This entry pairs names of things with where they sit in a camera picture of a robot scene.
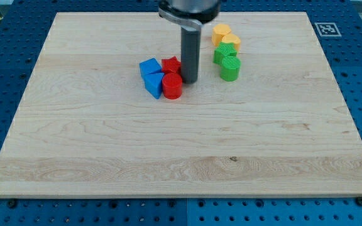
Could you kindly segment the robot arm flange silver black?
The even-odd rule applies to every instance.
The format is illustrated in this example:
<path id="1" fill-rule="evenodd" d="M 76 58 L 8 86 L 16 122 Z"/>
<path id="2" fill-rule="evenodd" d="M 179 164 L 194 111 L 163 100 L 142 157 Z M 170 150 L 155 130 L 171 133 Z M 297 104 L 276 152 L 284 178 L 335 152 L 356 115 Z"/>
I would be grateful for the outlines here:
<path id="1" fill-rule="evenodd" d="M 220 8 L 220 0 L 161 0 L 158 14 L 182 28 L 201 31 L 204 24 L 216 18 Z"/>

